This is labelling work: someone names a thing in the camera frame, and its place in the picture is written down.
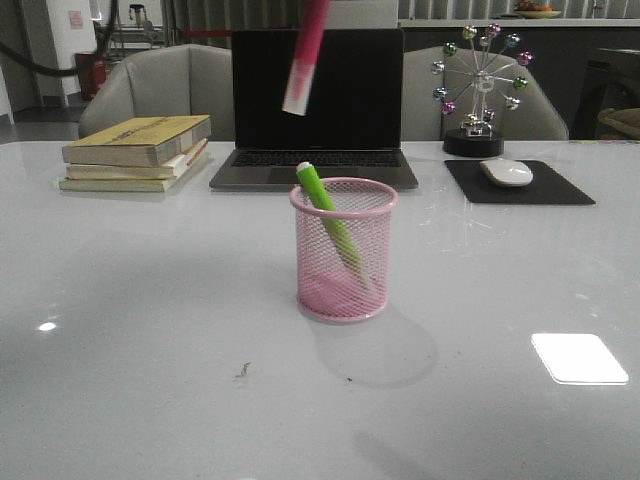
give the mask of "colored ball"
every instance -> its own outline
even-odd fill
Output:
[[[484,34],[489,38],[496,38],[500,34],[500,25],[492,23],[484,29]]]
[[[456,109],[456,104],[454,102],[444,102],[442,104],[442,113],[445,115],[451,115]]]
[[[442,47],[442,51],[447,57],[453,57],[458,51],[458,46],[453,42],[447,42]]]
[[[520,106],[520,100],[513,97],[507,97],[505,99],[505,106],[507,107],[508,110],[515,110]]]
[[[516,77],[516,78],[513,79],[513,88],[515,88],[517,90],[522,90],[528,84],[529,84],[529,82],[524,77]]]
[[[462,38],[465,40],[473,40],[478,30],[473,25],[468,25],[462,29]]]
[[[520,43],[520,36],[518,34],[511,33],[507,35],[507,38],[505,39],[504,43],[507,45],[508,48],[513,48],[516,45],[518,45],[518,43]]]
[[[516,59],[518,61],[518,65],[526,67],[533,61],[533,54],[531,52],[522,52],[518,54]]]
[[[438,60],[431,64],[431,73],[440,75],[442,72],[444,72],[444,62]]]
[[[438,87],[433,91],[433,98],[436,100],[444,100],[449,90],[444,87]]]
[[[490,122],[496,116],[496,111],[492,108],[486,108],[484,112],[482,112],[482,120],[484,122]]]

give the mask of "black screen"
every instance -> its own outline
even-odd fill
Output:
[[[282,111],[297,35],[297,30],[234,32],[236,145],[399,147],[402,31],[325,31],[305,116]]]

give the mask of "green highlighter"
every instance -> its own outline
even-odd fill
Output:
[[[302,162],[296,168],[296,173],[315,208],[328,211],[336,210],[329,192],[324,187],[324,183],[320,180],[318,172],[313,165],[309,162]],[[325,218],[322,223],[336,246],[342,262],[367,290],[372,291],[373,283],[364,272],[360,252],[351,240],[346,223],[335,218]]]

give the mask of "book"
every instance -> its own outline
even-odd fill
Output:
[[[211,135],[209,115],[135,117],[62,147],[66,163],[157,167]]]
[[[186,152],[157,167],[119,167],[115,165],[67,165],[67,178],[72,180],[139,180],[179,177],[190,166],[193,158],[207,144],[203,138]]]
[[[186,168],[168,178],[63,178],[58,182],[60,190],[69,192],[166,192],[200,159],[207,144],[206,139],[185,153],[190,157]]]

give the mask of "computer mouse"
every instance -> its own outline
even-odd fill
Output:
[[[489,180],[501,187],[524,187],[533,180],[529,167],[517,160],[492,158],[482,160],[480,167]]]

